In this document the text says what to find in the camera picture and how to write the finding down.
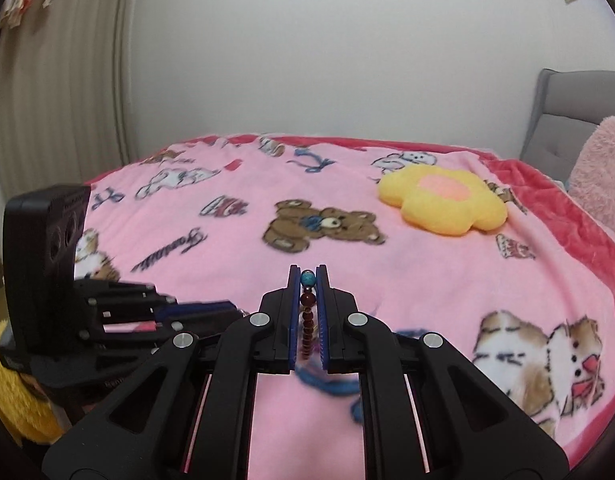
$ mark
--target pink blanket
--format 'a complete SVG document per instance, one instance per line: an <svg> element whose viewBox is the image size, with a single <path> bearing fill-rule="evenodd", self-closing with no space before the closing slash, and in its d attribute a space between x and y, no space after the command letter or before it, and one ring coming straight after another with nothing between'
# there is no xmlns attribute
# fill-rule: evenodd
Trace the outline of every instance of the pink blanket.
<svg viewBox="0 0 615 480"><path fill-rule="evenodd" d="M478 174L507 223L459 238L405 224L376 182L408 164ZM291 264L326 264L333 286L395 332L446 336L572 465L615 411L615 244L521 162L424 144L206 137L97 180L86 228L77 276L154 283L180 302L254 312ZM355 381L298 367L258 381L250 478L362 478Z"/></svg>

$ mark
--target brown teddy bear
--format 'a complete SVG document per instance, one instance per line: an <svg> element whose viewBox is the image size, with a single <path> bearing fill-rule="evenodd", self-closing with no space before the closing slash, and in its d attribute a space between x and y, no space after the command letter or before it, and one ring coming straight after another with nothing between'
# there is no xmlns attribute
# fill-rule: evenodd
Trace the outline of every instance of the brown teddy bear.
<svg viewBox="0 0 615 480"><path fill-rule="evenodd" d="M367 211L343 211L335 207L314 209L306 200L284 200L276 204L275 218L265 232L264 241L286 253L300 253L310 239L327 236L379 245L385 236L374 225L376 215Z"/></svg>

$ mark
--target pink flower center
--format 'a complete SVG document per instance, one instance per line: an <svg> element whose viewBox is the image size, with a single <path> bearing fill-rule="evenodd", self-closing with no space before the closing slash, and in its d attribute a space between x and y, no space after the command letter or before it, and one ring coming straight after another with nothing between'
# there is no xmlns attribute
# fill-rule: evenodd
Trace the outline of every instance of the pink flower center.
<svg viewBox="0 0 615 480"><path fill-rule="evenodd" d="M470 190L465 184L445 175L429 174L419 180L419 187L427 189L441 198L462 202L470 198Z"/></svg>

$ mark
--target white dog print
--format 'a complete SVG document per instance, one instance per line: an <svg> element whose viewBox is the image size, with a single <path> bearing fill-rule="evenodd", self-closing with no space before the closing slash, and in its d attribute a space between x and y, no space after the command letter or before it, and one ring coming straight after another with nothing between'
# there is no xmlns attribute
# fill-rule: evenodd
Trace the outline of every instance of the white dog print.
<svg viewBox="0 0 615 480"><path fill-rule="evenodd" d="M156 193L162 187L176 189L177 187L190 186L202 180L207 180L220 170L206 170L204 168L194 168L184 170L182 168L172 168L171 170L161 170L150 179L150 183L137 191L136 198L142 199Z"/></svg>
<svg viewBox="0 0 615 480"><path fill-rule="evenodd" d="M392 173L396 170L402 170L411 164L428 164L434 166L436 157L428 152L401 152L391 153L375 160L372 165L376 168L381 168L383 174Z"/></svg>

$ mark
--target yellow fluffy plush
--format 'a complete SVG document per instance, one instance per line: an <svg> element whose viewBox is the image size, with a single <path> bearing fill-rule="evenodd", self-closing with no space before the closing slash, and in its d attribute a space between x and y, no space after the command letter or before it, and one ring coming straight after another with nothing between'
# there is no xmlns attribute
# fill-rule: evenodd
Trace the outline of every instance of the yellow fluffy plush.
<svg viewBox="0 0 615 480"><path fill-rule="evenodd" d="M441 235L464 235L472 227L491 231L507 220L502 200L469 171L407 166L381 179L379 198L399 207L408 223Z"/></svg>
<svg viewBox="0 0 615 480"><path fill-rule="evenodd" d="M0 338L7 321L0 322ZM51 444L62 435L47 399L26 387L23 378L3 368L0 361L0 419L14 440L21 445L27 438L37 444Z"/></svg>

